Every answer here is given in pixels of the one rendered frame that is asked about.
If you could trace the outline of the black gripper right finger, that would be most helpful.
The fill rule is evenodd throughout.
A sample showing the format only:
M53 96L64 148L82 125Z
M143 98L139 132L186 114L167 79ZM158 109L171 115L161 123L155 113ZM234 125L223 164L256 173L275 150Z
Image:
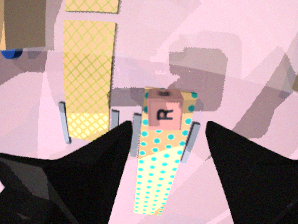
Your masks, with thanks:
M298 202L298 160L206 121L206 141L234 224L277 224Z

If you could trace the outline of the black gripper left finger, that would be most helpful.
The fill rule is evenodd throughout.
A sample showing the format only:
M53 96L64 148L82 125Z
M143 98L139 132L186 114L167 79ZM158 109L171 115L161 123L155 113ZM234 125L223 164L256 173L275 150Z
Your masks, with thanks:
M0 184L56 202L72 224L109 224L132 145L125 121L61 159L0 153Z

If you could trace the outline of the pink cube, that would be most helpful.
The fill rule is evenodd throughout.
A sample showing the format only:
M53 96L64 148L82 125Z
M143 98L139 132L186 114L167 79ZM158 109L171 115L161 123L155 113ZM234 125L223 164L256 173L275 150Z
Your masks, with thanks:
M148 131L181 131L184 96L180 88L149 89Z

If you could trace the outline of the blue cylinder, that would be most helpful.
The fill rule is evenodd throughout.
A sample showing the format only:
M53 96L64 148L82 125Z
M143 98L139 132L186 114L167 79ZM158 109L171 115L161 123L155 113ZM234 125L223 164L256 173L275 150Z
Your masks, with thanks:
M13 59L13 57L17 57L17 59L19 59L20 55L21 55L21 51L1 51L1 53L3 53L4 57L7 57L8 59Z

